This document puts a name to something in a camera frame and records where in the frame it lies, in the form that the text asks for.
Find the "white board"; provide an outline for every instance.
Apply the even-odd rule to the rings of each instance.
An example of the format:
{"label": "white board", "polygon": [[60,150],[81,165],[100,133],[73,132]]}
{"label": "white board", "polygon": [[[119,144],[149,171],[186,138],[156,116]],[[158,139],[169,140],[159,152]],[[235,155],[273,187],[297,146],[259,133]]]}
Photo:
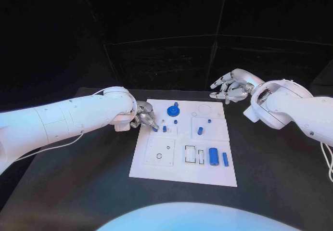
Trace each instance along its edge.
{"label": "white board", "polygon": [[[153,105],[161,129],[155,132],[152,127],[140,128],[130,177],[237,187],[223,103],[150,99],[148,102]],[[171,117],[168,108],[175,102],[179,103],[181,114]],[[199,127],[204,128],[202,135],[198,134]],[[185,161],[185,146],[195,147],[197,160],[192,161],[192,150],[192,163]],[[210,164],[210,148],[218,149],[218,166]],[[199,163],[202,151],[204,164]],[[223,153],[228,156],[228,167]]]}

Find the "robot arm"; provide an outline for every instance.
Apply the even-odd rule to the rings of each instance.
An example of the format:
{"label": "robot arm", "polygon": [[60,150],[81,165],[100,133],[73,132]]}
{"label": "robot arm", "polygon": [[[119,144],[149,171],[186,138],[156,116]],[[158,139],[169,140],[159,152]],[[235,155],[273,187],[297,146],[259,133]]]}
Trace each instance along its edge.
{"label": "robot arm", "polygon": [[12,163],[37,148],[114,125],[116,131],[152,125],[155,113],[148,102],[136,101],[123,87],[50,105],[0,113],[0,174]]}
{"label": "robot arm", "polygon": [[272,128],[282,129],[295,121],[310,138],[333,146],[333,98],[313,97],[293,81],[264,82],[241,69],[224,75],[211,88],[220,85],[221,92],[211,93],[211,97],[225,99],[227,104],[253,95],[244,112],[253,122],[261,120]]}

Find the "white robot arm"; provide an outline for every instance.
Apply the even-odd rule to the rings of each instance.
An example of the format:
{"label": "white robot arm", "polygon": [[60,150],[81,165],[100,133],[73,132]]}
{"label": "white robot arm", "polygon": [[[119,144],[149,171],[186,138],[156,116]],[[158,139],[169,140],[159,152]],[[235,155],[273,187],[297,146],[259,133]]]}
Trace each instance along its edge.
{"label": "white robot arm", "polygon": [[264,82],[254,74],[235,69],[224,75],[211,88],[223,85],[211,97],[230,101],[253,95],[244,114],[253,122],[261,120],[272,128],[282,129],[292,121],[305,134],[333,146],[333,98],[313,97],[303,86],[289,80]]}
{"label": "white robot arm", "polygon": [[0,113],[0,174],[37,148],[114,125],[116,131],[140,124],[156,129],[153,107],[136,101],[123,87],[112,87],[91,96],[39,107]]}

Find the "table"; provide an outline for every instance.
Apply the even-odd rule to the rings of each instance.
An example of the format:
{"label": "table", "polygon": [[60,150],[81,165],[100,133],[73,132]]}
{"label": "table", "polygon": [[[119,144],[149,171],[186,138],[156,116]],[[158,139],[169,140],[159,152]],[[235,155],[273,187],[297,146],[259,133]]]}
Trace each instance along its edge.
{"label": "table", "polygon": [[[81,88],[77,96],[99,89]],[[217,101],[210,92],[130,90],[137,100]],[[319,142],[292,123],[282,130],[243,115],[250,99],[224,105],[238,187],[130,178],[139,129],[113,126],[38,154],[0,213],[2,230],[96,230],[149,205],[230,206],[308,230],[332,230],[333,184]]]}

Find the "dark table surface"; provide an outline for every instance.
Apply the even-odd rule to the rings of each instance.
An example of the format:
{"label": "dark table surface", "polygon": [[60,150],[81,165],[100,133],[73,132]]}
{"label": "dark table surface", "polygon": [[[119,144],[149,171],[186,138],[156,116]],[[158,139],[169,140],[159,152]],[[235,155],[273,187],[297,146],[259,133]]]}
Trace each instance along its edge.
{"label": "dark table surface", "polygon": [[[97,89],[81,88],[77,96]],[[217,101],[210,92],[130,90],[137,100]],[[332,230],[333,184],[319,142],[292,123],[274,130],[224,105],[238,187],[130,178],[139,130],[113,126],[38,154],[0,213],[2,230],[96,230],[127,212],[168,202],[230,206],[306,230]]]}

